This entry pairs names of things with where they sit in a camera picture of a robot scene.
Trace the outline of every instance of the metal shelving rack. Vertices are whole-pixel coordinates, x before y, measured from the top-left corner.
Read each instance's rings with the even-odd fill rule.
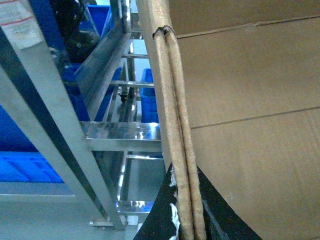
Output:
[[[156,161],[134,152],[161,152],[159,125],[134,122],[138,88],[135,82],[133,39],[142,39],[138,14],[130,13],[129,0],[111,0],[114,28],[78,69],[77,83],[90,122],[79,122],[61,76],[42,36],[42,42],[16,49],[0,29],[0,104],[33,145],[47,159],[65,184],[0,183],[0,201],[85,203],[92,226],[124,229],[121,216],[141,215],[144,201],[122,200],[127,160]],[[102,122],[95,116],[113,81],[113,96]],[[118,89],[127,94],[119,122],[110,122]]]

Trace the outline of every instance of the cardboard box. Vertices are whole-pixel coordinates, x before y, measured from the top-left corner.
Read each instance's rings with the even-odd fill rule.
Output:
[[[172,22],[165,0],[141,2],[161,127],[151,34],[168,25],[198,166],[262,239],[319,238],[320,1],[171,0]],[[161,137],[168,166],[168,130]]]

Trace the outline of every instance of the blue plastic bin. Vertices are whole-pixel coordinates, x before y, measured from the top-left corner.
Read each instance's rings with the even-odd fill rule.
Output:
[[[122,67],[118,67],[113,74],[112,81],[119,80],[120,76],[121,76],[121,72],[122,72]],[[114,89],[115,89],[114,86],[108,87],[108,89],[104,95],[103,101],[100,105],[100,108],[95,116],[95,119],[94,119],[95,122],[102,122],[104,115],[105,115],[105,112],[107,111],[108,105],[110,103],[111,96],[112,96]]]
[[[39,152],[0,152],[0,182],[63,183]]]
[[[0,105],[0,151],[37,152],[37,149]]]
[[[88,10],[99,36],[103,38],[111,29],[110,6],[88,5]],[[79,28],[82,30],[90,30],[91,23],[89,21],[82,21]]]
[[[146,68],[142,74],[144,82],[152,83],[154,81],[150,68]],[[153,88],[141,88],[141,122],[142,123],[159,123],[157,113],[156,94]]]

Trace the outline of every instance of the stainless steel shelf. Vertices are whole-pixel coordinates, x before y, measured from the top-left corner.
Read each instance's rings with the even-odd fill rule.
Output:
[[[128,87],[128,88],[148,88],[153,89],[155,87],[153,82],[148,81],[112,81],[111,86],[116,87]]]
[[[92,151],[161,152],[158,123],[81,122]]]
[[[133,160],[146,160],[146,161],[163,161],[162,157],[150,157],[150,156],[143,156],[143,155],[128,155],[127,159]]]
[[[148,59],[148,55],[145,55],[145,54],[124,54],[122,56],[123,58],[126,58],[126,59]]]

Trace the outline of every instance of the label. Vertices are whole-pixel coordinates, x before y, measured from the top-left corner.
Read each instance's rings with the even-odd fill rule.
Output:
[[[42,42],[37,21],[19,0],[0,0],[0,26],[10,43],[21,50]]]

